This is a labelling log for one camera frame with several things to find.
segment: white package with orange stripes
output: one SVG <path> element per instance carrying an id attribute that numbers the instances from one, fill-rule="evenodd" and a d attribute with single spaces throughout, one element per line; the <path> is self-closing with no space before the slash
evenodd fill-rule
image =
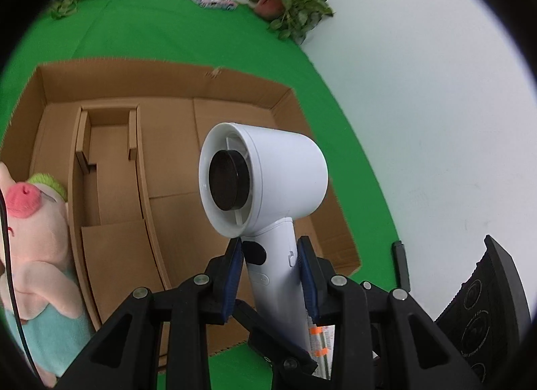
<path id="1" fill-rule="evenodd" d="M 335 327 L 318 327 L 308 316 L 310 355 L 317 361 L 318 367 L 314 376 L 330 379 L 332 372 L 332 357 L 334 355 Z"/>

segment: plush toy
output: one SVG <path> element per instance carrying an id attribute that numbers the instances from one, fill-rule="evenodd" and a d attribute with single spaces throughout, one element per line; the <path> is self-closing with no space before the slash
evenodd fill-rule
<path id="1" fill-rule="evenodd" d="M 91 336 L 71 263 L 66 191 L 45 174 L 15 182 L 4 163 L 0 189 L 22 328 L 42 381 L 53 387 Z M 0 248 L 5 264 L 4 247 Z M 0 277 L 0 296 L 7 325 L 22 349 L 5 274 Z"/>

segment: terracotta pot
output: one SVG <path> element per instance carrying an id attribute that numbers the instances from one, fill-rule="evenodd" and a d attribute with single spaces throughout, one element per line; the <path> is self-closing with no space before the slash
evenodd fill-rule
<path id="1" fill-rule="evenodd" d="M 259 0 L 253 11 L 259 17 L 272 21 L 280 17 L 285 12 L 285 8 L 281 0 Z"/>

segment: cardboard box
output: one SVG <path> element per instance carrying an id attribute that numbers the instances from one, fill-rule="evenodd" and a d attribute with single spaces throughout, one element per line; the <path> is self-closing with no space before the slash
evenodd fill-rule
<path id="1" fill-rule="evenodd" d="M 211 227 L 198 190 L 200 148 L 220 122 L 312 138 L 290 88 L 245 73 L 113 59 L 36 68 L 0 159 L 17 181 L 44 172 L 67 188 L 72 253 L 96 329 L 136 287 L 176 287 L 225 252 L 228 239 Z M 295 222 L 295 231 L 310 236 L 317 254 L 339 273 L 360 266 L 331 185 L 319 209 Z M 253 305 L 246 271 L 238 297 Z M 211 326 L 209 353 L 246 337 L 233 320 Z"/>

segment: green tablecloth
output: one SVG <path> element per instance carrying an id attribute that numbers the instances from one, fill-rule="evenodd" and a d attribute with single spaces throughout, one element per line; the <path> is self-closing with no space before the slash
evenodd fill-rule
<path id="1" fill-rule="evenodd" d="M 82 0 L 69 18 L 44 16 L 1 78 L 0 131 L 37 64 L 92 56 L 228 67 L 294 88 L 358 245 L 363 266 L 353 278 L 395 287 L 391 243 L 397 233 L 352 128 L 307 56 L 291 41 L 277 40 L 248 7 L 221 11 L 190 0 Z M 210 371 L 215 390 L 270 388 L 269 368 L 246 346 L 211 358 Z"/>

